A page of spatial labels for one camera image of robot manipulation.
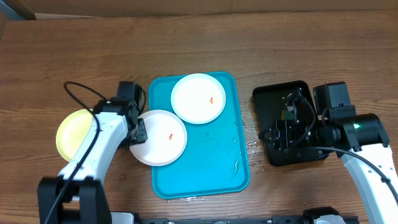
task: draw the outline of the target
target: wooden surface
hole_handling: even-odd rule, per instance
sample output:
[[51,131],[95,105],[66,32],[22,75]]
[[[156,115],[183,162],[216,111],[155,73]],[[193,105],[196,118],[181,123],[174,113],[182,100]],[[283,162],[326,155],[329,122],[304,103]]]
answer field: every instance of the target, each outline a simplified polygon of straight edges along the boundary
[[[37,184],[67,163],[55,134],[80,109],[62,88],[67,80],[110,97],[120,80],[147,89],[157,77],[228,71],[236,79],[248,144],[259,131],[255,87],[305,80],[312,88],[344,80],[357,112],[378,114],[396,151],[397,62],[396,11],[8,22],[0,42],[0,222],[37,223]],[[98,100],[84,90],[75,93],[88,105]],[[263,146],[249,146],[248,153],[254,165],[242,192],[167,201],[153,192],[150,167],[120,150],[105,180],[108,202],[112,210],[173,219],[298,215],[332,206],[368,222],[335,154],[276,168]]]
[[6,0],[37,14],[176,16],[253,12],[398,9],[398,0]]

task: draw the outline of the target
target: wooden table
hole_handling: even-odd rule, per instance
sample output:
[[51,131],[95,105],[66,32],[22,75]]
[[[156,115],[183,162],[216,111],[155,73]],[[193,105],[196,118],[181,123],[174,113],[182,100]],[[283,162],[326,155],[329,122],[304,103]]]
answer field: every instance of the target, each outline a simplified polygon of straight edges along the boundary
[[[312,88],[344,80],[357,112],[378,114],[398,148],[396,11],[8,22],[0,42],[0,222],[37,223],[37,184],[67,163],[55,134],[80,107],[63,82],[110,97],[120,80],[147,89],[157,77],[217,70],[236,79],[248,144],[259,131],[255,87],[305,80]],[[84,90],[75,93],[88,105],[98,100]],[[265,218],[332,206],[368,222],[335,154],[324,162],[272,167],[263,146],[250,146],[248,153],[254,165],[242,192],[167,201],[152,190],[150,167],[119,150],[104,185],[109,205],[173,219]]]

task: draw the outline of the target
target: brown wall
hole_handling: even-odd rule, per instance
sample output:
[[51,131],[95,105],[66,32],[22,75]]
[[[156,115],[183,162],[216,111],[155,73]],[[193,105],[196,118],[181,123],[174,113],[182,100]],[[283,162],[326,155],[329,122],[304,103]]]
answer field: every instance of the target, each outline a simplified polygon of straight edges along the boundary
[[163,16],[398,9],[398,0],[21,0],[35,14]]

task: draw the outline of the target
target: tray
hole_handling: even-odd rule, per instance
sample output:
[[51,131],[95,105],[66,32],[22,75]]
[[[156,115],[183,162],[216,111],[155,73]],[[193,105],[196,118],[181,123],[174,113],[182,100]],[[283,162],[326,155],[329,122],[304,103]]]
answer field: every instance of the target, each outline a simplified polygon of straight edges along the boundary
[[[152,167],[152,186],[164,198],[237,192],[246,188],[250,171],[235,79],[227,72],[206,73],[224,87],[226,104],[212,122],[184,122],[188,142],[175,162]],[[174,113],[170,102],[174,85],[185,75],[154,80],[148,91],[149,110]]]

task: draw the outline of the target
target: white plate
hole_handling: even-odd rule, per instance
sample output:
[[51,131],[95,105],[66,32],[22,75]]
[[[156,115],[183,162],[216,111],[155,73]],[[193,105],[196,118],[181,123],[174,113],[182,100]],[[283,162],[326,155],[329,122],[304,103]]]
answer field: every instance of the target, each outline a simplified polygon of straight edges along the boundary
[[187,130],[181,119],[164,110],[143,113],[148,140],[130,146],[141,162],[150,166],[164,166],[178,159],[187,145]]
[[221,83],[206,74],[192,74],[175,84],[171,103],[175,114],[192,124],[205,124],[216,119],[225,107]]

